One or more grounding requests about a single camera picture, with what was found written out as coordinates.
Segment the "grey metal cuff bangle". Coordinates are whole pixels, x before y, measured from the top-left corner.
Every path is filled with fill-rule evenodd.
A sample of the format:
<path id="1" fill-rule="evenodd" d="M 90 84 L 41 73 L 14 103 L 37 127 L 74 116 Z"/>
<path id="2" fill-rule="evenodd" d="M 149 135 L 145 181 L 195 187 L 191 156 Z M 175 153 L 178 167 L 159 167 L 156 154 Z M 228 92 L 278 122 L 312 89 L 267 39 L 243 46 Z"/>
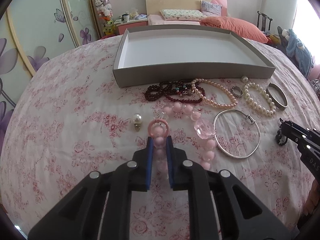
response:
<path id="1" fill-rule="evenodd" d="M 284 111 L 288 107 L 288 100 L 284 91 L 275 83 L 269 83 L 266 92 L 277 109 Z"/>

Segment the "thin silver bangle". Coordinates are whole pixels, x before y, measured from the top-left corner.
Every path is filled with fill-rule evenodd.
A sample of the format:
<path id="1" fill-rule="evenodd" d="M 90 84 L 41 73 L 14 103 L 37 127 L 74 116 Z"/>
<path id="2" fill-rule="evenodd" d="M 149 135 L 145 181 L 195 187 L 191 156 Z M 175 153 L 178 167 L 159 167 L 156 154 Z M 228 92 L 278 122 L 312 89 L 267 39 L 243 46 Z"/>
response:
<path id="1" fill-rule="evenodd" d="M 217 148 L 230 158 L 244 160 L 259 148 L 261 131 L 252 116 L 240 110 L 228 109 L 213 121 Z"/>

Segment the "pearl earring with gold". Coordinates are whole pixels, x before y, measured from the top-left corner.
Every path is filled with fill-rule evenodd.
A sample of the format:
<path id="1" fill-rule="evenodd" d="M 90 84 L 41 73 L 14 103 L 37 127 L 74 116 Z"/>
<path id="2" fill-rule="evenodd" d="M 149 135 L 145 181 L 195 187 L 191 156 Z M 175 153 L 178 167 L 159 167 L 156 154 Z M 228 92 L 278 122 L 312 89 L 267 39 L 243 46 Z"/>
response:
<path id="1" fill-rule="evenodd" d="M 142 126 L 143 118 L 139 113 L 135 113 L 132 117 L 132 123 L 136 132 L 138 132 Z"/>

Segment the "small pearl stud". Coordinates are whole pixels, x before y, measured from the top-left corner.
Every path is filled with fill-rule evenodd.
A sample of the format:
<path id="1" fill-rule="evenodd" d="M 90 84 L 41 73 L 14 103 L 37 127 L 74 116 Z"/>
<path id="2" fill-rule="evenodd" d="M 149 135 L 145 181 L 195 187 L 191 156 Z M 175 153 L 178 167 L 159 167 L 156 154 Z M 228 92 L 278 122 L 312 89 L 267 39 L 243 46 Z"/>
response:
<path id="1" fill-rule="evenodd" d="M 248 83 L 248 77 L 243 76 L 243 77 L 241 78 L 241 81 L 242 81 L 243 83 Z"/>

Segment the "blue plush clothing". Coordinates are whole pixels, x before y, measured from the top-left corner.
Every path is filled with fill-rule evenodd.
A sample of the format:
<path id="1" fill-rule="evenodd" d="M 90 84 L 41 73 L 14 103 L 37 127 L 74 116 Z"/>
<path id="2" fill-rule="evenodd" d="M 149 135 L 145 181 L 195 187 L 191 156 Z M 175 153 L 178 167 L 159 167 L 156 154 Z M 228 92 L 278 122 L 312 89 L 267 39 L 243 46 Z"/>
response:
<path id="1" fill-rule="evenodd" d="M 289 29 L 289 40 L 286 47 L 286 53 L 287 56 L 296 59 L 299 71 L 307 79 L 313 68 L 313 58 L 310 51 L 292 29 Z"/>

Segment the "pink floral tablecloth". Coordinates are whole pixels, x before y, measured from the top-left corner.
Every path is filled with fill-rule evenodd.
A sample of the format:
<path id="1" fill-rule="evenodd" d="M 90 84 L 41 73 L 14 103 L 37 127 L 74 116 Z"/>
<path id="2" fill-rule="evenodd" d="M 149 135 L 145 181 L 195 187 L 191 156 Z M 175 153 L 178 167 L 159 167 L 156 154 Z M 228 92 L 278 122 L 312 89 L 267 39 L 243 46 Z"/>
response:
<path id="1" fill-rule="evenodd" d="M 120 37 L 68 51 L 45 63 L 20 97 L 7 126 L 1 156 L 2 203 L 24 233 L 89 172 L 102 173 L 129 161 L 147 142 L 147 127 L 170 101 L 145 99 L 146 86 L 119 88 L 112 67 Z M 297 68 L 278 50 L 253 42 L 274 65 L 271 83 L 285 93 L 288 107 L 268 117 L 239 99 L 236 110 L 249 114 L 261 131 L 257 151 L 238 160 L 215 149 L 214 172 L 228 169 L 289 229 L 296 226 L 313 181 L 296 145 L 278 146 L 279 119 L 319 128 L 319 100 Z M 221 112 L 193 106 L 210 122 Z M 142 126 L 135 131 L 132 117 Z"/>

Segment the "black wooden chair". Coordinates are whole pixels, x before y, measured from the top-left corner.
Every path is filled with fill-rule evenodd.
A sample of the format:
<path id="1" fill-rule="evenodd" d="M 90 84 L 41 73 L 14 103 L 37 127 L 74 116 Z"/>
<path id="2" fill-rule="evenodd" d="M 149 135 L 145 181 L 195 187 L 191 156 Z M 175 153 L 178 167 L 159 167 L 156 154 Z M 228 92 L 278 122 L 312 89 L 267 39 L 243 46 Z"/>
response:
<path id="1" fill-rule="evenodd" d="M 260 11 L 257 11 L 257 13 L 258 13 L 257 28 L 264 32 L 270 31 L 271 23 L 273 19 Z"/>

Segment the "orange folded quilt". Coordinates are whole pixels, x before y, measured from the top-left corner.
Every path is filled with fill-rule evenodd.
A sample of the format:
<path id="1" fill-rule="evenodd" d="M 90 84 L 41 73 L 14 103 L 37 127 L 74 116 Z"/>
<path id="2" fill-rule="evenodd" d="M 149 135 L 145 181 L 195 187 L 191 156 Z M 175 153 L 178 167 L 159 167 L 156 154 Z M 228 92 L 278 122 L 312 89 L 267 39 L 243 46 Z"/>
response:
<path id="1" fill-rule="evenodd" d="M 254 24 L 242 19 L 228 16 L 210 16 L 202 19 L 200 25 L 230 30 L 240 37 L 267 44 L 266 35 Z"/>

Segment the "lilac patterned pillow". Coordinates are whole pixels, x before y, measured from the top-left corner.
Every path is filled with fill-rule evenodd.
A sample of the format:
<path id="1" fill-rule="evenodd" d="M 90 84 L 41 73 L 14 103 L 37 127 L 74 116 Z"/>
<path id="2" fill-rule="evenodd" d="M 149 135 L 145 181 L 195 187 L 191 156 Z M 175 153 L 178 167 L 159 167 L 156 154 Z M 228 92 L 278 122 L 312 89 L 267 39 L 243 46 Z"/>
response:
<path id="1" fill-rule="evenodd" d="M 201 12 L 206 16 L 221 16 L 222 5 L 201 0 Z"/>

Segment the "grey cardboard tray box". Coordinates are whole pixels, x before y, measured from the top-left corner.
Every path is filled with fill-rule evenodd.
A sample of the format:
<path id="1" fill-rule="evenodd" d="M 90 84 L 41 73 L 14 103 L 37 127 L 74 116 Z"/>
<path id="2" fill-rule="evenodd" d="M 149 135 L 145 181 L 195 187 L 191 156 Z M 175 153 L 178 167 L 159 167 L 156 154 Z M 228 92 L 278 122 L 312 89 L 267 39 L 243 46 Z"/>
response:
<path id="1" fill-rule="evenodd" d="M 269 79 L 275 66 L 236 33 L 200 25 L 127 29 L 113 65 L 120 88 L 194 79 Z"/>

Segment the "bed with cream headboard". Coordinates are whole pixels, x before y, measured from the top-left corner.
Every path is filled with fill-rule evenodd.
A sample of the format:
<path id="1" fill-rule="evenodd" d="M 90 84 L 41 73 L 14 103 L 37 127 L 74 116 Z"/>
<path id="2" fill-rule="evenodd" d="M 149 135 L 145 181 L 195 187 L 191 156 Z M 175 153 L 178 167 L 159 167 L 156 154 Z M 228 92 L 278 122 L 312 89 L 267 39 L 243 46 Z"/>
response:
<path id="1" fill-rule="evenodd" d="M 166 20 L 161 14 L 164 9 L 198 10 L 201 11 L 201 2 L 221 5 L 221 15 L 229 16 L 227 12 L 227 0 L 145 0 L 148 25 L 184 24 L 199 25 L 196 20 Z"/>

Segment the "pink bedside table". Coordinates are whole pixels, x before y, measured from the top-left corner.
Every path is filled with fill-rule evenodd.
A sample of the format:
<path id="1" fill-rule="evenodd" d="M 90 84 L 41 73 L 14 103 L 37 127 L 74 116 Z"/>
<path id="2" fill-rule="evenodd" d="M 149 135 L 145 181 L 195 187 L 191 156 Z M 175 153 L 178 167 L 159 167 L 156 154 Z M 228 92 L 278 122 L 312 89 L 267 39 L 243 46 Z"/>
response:
<path id="1" fill-rule="evenodd" d="M 148 19 L 144 18 L 141 20 L 129 20 L 128 22 L 124 22 L 119 19 L 115 21 L 114 25 L 116 26 L 116 35 L 123 35 L 126 29 L 147 26 Z"/>

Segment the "floral sliding wardrobe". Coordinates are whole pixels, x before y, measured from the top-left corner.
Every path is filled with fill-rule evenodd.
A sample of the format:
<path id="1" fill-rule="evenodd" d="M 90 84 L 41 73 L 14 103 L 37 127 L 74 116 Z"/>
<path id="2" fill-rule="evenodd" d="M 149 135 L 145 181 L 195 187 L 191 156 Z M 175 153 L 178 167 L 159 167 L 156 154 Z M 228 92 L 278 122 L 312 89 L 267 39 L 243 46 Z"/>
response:
<path id="1" fill-rule="evenodd" d="M 1 138 L 27 83 L 64 52 L 98 40 L 91 0 L 11 0 L 1 12 Z"/>

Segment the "white mug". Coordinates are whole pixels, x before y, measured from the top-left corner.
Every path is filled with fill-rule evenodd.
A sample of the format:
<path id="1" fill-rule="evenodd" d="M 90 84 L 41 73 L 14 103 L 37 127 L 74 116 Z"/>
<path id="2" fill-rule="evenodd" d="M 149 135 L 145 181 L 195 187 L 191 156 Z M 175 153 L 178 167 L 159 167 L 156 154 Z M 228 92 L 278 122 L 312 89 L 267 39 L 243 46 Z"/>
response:
<path id="1" fill-rule="evenodd" d="M 130 20 L 130 15 L 129 15 L 129 14 L 123 14 L 123 15 L 122 15 L 122 20 L 123 20 L 123 22 L 129 22 L 129 20 Z"/>

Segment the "plush toy display tube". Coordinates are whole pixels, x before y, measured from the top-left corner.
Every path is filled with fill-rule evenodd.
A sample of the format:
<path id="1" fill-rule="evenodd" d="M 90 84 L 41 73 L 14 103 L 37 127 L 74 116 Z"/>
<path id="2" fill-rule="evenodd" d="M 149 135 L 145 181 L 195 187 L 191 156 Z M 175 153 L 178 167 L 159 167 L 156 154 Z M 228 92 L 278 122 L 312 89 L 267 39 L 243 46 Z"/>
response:
<path id="1" fill-rule="evenodd" d="M 99 32 L 102 37 L 115 35 L 113 10 L 110 0 L 93 0 Z"/>

